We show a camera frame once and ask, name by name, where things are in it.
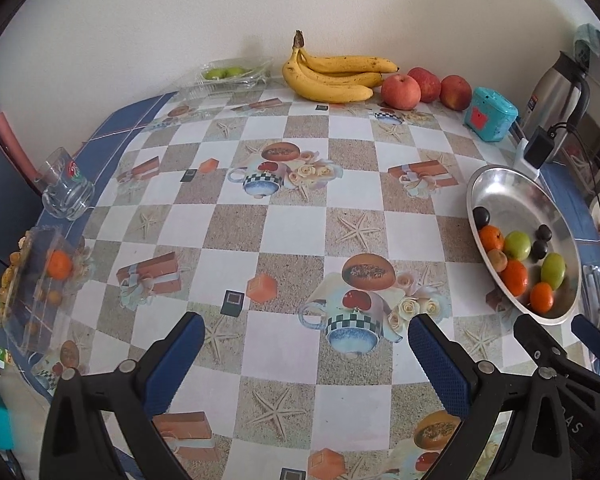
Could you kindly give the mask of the steel round basin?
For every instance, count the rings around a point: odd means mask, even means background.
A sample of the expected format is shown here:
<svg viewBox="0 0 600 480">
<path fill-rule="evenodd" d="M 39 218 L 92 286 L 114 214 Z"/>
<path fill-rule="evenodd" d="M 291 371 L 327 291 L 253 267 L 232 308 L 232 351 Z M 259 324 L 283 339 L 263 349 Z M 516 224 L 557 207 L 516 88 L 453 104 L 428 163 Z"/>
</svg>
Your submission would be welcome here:
<svg viewBox="0 0 600 480">
<path fill-rule="evenodd" d="M 483 166 L 470 177 L 466 188 L 466 209 L 469 229 L 480 256 L 488 261 L 488 252 L 479 240 L 479 232 L 472 215 L 476 207 L 489 211 L 491 223 L 501 232 L 524 231 L 533 235 L 538 226 L 545 224 L 552 230 L 548 250 L 557 252 L 565 260 L 566 272 L 558 287 L 554 306 L 546 313 L 536 314 L 528 307 L 528 296 L 514 296 L 500 279 L 493 266 L 487 266 L 494 283 L 520 312 L 531 315 L 543 325 L 565 323 L 579 307 L 582 283 L 581 261 L 570 227 L 549 195 L 520 172 L 505 166 Z"/>
</svg>

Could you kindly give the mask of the blue striped cloth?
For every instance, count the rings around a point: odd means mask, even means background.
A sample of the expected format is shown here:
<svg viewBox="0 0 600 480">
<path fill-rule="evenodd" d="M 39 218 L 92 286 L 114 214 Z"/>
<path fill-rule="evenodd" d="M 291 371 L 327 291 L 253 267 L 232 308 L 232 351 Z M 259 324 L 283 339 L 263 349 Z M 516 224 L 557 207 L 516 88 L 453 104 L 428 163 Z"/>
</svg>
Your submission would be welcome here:
<svg viewBox="0 0 600 480">
<path fill-rule="evenodd" d="M 127 105 L 112 113 L 73 156 L 84 177 L 94 184 L 95 206 L 118 168 L 128 145 L 174 96 L 173 92 Z"/>
</svg>

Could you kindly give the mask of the large green mango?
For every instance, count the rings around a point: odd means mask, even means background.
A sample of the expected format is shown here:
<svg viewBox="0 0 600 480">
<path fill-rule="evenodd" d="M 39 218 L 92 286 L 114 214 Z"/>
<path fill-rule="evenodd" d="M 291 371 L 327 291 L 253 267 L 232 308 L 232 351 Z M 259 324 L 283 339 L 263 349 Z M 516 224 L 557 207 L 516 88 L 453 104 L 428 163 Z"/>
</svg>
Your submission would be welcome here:
<svg viewBox="0 0 600 480">
<path fill-rule="evenodd" d="M 541 266 L 541 281 L 549 284 L 550 288 L 557 290 L 562 286 L 566 274 L 566 263 L 562 255 L 550 252 L 543 260 Z"/>
</svg>

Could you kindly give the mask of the dark plum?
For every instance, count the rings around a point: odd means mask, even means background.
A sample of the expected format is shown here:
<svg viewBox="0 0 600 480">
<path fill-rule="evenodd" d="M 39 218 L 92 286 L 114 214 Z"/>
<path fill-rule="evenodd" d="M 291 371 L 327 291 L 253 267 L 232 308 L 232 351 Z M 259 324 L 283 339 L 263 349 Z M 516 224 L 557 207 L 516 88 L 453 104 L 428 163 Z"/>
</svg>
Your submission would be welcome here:
<svg viewBox="0 0 600 480">
<path fill-rule="evenodd" d="M 543 242 L 549 242 L 553 237 L 553 232 L 546 224 L 541 224 L 535 231 L 535 237 Z"/>
<path fill-rule="evenodd" d="M 472 210 L 472 218 L 478 231 L 482 230 L 485 226 L 488 226 L 491 221 L 490 211 L 486 207 L 478 206 Z"/>
<path fill-rule="evenodd" d="M 546 240 L 535 240 L 531 246 L 530 258 L 534 262 L 543 260 L 548 254 L 548 243 Z"/>
</svg>

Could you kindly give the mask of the black power adapter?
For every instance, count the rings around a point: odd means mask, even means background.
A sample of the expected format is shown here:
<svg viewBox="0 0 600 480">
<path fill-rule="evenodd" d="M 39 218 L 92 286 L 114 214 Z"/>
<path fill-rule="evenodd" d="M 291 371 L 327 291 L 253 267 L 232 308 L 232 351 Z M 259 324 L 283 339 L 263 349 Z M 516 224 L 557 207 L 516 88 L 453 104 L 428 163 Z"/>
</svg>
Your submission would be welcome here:
<svg viewBox="0 0 600 480">
<path fill-rule="evenodd" d="M 554 125 L 548 129 L 539 126 L 535 129 L 524 149 L 522 159 L 533 169 L 540 169 L 549 159 L 556 148 L 556 136 L 561 125 Z"/>
</svg>

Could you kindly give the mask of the white power block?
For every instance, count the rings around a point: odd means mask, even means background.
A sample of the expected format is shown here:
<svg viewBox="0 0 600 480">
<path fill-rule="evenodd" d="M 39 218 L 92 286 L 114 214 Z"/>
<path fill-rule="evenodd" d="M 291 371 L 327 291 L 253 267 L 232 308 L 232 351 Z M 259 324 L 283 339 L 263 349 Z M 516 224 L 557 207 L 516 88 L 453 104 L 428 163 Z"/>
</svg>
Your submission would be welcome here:
<svg viewBox="0 0 600 480">
<path fill-rule="evenodd" d="M 538 180 L 540 176 L 540 170 L 533 167 L 527 159 L 524 158 L 524 153 L 528 148 L 529 141 L 526 138 L 522 138 L 516 147 L 513 168 L 523 174 L 531 181 Z"/>
</svg>

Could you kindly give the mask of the middle red apple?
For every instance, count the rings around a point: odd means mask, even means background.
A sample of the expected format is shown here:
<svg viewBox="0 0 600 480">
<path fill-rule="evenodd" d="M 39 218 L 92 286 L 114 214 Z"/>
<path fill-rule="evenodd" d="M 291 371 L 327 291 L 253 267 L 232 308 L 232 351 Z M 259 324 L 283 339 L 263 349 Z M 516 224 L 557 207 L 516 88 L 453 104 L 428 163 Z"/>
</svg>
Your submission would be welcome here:
<svg viewBox="0 0 600 480">
<path fill-rule="evenodd" d="M 408 73 L 419 85 L 420 100 L 423 103 L 431 103 L 437 101 L 441 92 L 440 79 L 430 70 L 422 67 L 414 67 Z"/>
</svg>

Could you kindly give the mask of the brown kiwi fruit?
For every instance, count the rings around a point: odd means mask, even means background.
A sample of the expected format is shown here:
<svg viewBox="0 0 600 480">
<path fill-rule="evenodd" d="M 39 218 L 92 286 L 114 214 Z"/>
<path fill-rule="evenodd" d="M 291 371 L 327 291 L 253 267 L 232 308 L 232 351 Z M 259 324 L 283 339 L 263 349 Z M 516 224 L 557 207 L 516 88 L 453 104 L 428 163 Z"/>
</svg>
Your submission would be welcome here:
<svg viewBox="0 0 600 480">
<path fill-rule="evenodd" d="M 494 248 L 488 251 L 490 265 L 496 273 L 501 273 L 508 265 L 508 258 L 501 249 Z"/>
</svg>

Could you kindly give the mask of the dark plum far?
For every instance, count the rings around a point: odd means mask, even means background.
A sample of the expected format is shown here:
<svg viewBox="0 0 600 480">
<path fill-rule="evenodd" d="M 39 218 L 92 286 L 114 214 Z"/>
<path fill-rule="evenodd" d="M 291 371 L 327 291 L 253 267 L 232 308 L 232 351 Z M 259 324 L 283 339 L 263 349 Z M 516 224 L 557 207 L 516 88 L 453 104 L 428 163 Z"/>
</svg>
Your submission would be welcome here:
<svg viewBox="0 0 600 480">
<path fill-rule="evenodd" d="M 546 224 L 541 224 L 535 231 L 535 237 L 543 242 L 549 242 L 553 237 L 553 232 Z"/>
</svg>

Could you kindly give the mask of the dark plum left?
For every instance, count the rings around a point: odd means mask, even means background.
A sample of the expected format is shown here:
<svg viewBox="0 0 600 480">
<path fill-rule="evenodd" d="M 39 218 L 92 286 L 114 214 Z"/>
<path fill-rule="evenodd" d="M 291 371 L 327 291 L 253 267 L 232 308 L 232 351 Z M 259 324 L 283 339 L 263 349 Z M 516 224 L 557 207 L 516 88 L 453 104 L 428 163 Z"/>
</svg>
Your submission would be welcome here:
<svg viewBox="0 0 600 480">
<path fill-rule="evenodd" d="M 472 210 L 472 218 L 478 231 L 482 230 L 485 226 L 488 226 L 491 221 L 490 211 L 486 207 L 478 206 Z"/>
</svg>

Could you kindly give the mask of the teal plastic toy box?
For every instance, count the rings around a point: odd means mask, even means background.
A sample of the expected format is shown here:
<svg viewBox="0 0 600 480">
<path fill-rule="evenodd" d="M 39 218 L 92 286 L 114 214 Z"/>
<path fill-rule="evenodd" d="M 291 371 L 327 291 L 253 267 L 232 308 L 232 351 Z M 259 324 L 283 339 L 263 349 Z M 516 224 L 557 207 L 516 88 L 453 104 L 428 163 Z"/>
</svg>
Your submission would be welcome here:
<svg viewBox="0 0 600 480">
<path fill-rule="evenodd" d="M 464 123 L 484 142 L 500 142 L 517 116 L 517 107 L 501 93 L 478 87 L 465 110 Z"/>
</svg>

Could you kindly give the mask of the clear glass mug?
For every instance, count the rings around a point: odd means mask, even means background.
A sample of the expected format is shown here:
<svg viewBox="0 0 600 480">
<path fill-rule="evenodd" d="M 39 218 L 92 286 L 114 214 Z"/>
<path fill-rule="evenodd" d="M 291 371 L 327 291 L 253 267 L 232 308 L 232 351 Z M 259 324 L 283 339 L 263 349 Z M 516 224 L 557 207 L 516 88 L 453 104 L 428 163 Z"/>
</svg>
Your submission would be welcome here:
<svg viewBox="0 0 600 480">
<path fill-rule="evenodd" d="M 76 221 L 91 207 L 95 185 L 64 148 L 56 148 L 44 160 L 34 183 L 45 211 L 54 218 Z"/>
</svg>

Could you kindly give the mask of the small orange tangerine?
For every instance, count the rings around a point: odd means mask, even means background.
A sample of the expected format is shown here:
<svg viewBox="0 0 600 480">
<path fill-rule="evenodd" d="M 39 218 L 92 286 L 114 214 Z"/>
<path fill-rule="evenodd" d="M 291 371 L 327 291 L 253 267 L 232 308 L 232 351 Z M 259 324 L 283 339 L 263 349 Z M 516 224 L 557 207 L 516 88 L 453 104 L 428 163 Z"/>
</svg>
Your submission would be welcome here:
<svg viewBox="0 0 600 480">
<path fill-rule="evenodd" d="M 554 290 L 545 282 L 536 283 L 529 294 L 529 307 L 536 314 L 547 314 L 554 306 Z"/>
</svg>

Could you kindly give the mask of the dark plum middle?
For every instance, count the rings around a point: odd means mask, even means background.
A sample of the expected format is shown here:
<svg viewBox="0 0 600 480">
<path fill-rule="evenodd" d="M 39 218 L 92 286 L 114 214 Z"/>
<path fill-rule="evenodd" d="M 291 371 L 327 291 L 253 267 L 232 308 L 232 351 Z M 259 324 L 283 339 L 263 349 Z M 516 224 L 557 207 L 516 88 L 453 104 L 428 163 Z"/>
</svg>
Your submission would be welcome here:
<svg viewBox="0 0 600 480">
<path fill-rule="evenodd" d="M 548 243 L 546 240 L 535 240 L 531 246 L 530 258 L 534 262 L 543 260 L 548 254 Z"/>
</svg>

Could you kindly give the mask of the small green apple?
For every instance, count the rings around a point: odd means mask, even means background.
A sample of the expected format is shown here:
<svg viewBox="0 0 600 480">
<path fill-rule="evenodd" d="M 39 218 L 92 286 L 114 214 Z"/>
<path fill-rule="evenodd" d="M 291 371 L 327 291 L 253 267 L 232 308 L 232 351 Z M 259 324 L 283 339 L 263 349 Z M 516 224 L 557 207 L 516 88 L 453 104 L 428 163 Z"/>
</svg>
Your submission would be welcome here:
<svg viewBox="0 0 600 480">
<path fill-rule="evenodd" d="M 504 252 L 509 260 L 526 260 L 530 255 L 531 246 L 529 235 L 522 231 L 512 231 L 504 240 Z"/>
</svg>

